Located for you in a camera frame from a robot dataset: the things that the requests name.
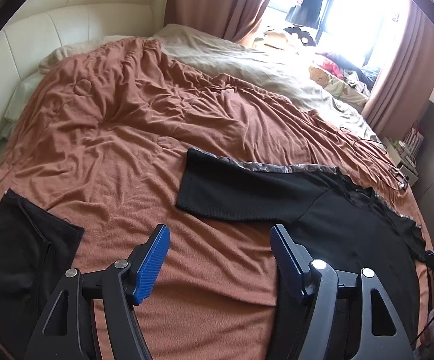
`patterned fabric trim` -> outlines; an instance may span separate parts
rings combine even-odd
[[[383,198],[381,197],[377,192],[375,192],[375,197],[380,200],[380,202],[385,205],[390,211],[392,211],[395,215],[400,216],[400,218],[410,219],[411,221],[414,221],[415,227],[418,229],[422,229],[422,225],[419,225],[415,219],[413,219],[411,216],[408,215],[402,215],[396,212],[396,210]]]
[[[229,164],[241,167],[243,169],[251,170],[252,172],[268,172],[268,173],[298,173],[298,172],[324,172],[337,174],[336,166],[319,165],[317,163],[299,163],[295,165],[273,165],[271,163],[260,163],[254,161],[235,161],[233,158],[215,155],[199,149],[198,147],[191,147],[190,149],[200,151],[205,155],[223,160]]]

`pink curtain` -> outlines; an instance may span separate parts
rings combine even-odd
[[[176,23],[251,44],[269,0],[168,0],[165,24]]]
[[[401,139],[427,105],[434,87],[434,25],[406,0],[394,47],[362,116],[379,135]]]

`bed sheet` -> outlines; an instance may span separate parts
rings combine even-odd
[[[24,108],[0,164],[12,188],[85,228],[74,260],[100,270],[157,223],[171,229],[154,292],[136,309],[158,359],[264,359],[276,304],[270,223],[225,223],[175,207],[187,149],[240,161],[340,166],[428,233],[412,191],[392,191],[382,152],[299,111],[286,97],[226,74],[208,76],[167,57],[158,40],[128,38],[66,58]],[[416,266],[426,322],[425,267]],[[103,359],[111,359],[96,304]]]
[[[315,109],[320,117],[360,138],[378,140],[357,110],[336,100],[310,79],[309,61],[291,53],[262,52],[211,36],[193,28],[168,24],[155,34],[163,51],[210,76],[219,73],[240,78],[287,97],[298,109]]]

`folded black garment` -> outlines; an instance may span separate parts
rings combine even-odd
[[[176,205],[207,218],[282,223],[295,243],[334,269],[356,274],[373,269],[409,340],[417,335],[420,297],[414,259],[425,258],[421,230],[338,167],[237,162],[190,148]],[[268,359],[287,358],[305,312],[280,281],[276,339]],[[286,334],[288,339],[280,341]]]
[[[83,228],[12,190],[0,201],[0,344],[23,359],[38,318],[70,268]]]

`blue gripper pad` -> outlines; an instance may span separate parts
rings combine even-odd
[[[150,296],[169,246],[170,231],[167,226],[162,226],[137,271],[136,290],[133,294],[137,304],[141,304],[145,298]]]
[[[302,272],[290,250],[290,242],[293,244],[287,232],[286,234],[282,234],[277,226],[273,226],[270,229],[270,247],[274,253],[280,273],[282,274],[282,280],[290,296],[301,303],[306,296],[302,288]]]

